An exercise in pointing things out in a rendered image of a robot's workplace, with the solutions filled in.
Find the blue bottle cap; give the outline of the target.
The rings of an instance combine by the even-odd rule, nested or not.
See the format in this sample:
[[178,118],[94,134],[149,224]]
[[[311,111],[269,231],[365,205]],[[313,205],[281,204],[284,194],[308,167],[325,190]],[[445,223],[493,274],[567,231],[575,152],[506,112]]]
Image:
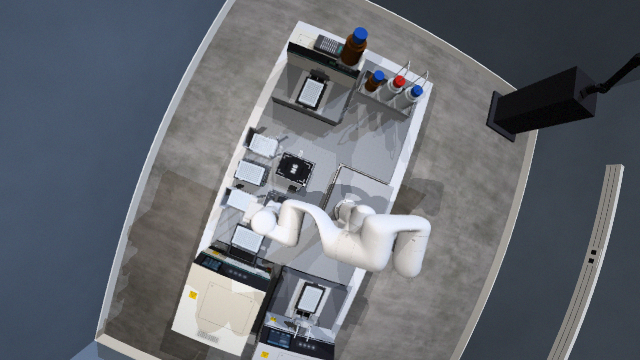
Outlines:
[[412,89],[411,89],[411,93],[414,97],[418,97],[423,93],[423,88],[421,88],[420,90],[418,90],[419,88],[421,88],[420,85],[415,85]]
[[363,43],[365,42],[367,36],[368,36],[367,30],[362,27],[358,27],[354,30],[352,38],[357,43]]
[[377,70],[374,74],[373,74],[373,80],[375,82],[381,82],[384,79],[385,75],[382,71]]

